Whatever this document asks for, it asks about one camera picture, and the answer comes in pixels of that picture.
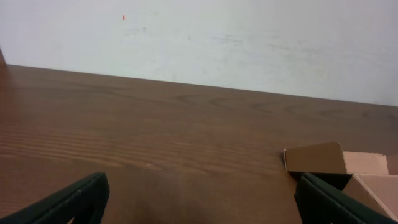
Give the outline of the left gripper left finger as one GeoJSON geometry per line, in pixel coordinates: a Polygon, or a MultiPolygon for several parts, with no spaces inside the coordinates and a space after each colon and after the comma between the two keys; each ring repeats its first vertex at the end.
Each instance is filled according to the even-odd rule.
{"type": "Polygon", "coordinates": [[[92,173],[1,219],[3,224],[100,224],[109,199],[104,172],[92,173]]]}

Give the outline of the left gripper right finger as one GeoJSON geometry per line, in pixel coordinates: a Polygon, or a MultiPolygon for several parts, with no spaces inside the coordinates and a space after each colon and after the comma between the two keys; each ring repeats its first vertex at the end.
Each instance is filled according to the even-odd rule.
{"type": "Polygon", "coordinates": [[[294,197],[303,224],[397,224],[311,173],[301,175],[294,197]]]}

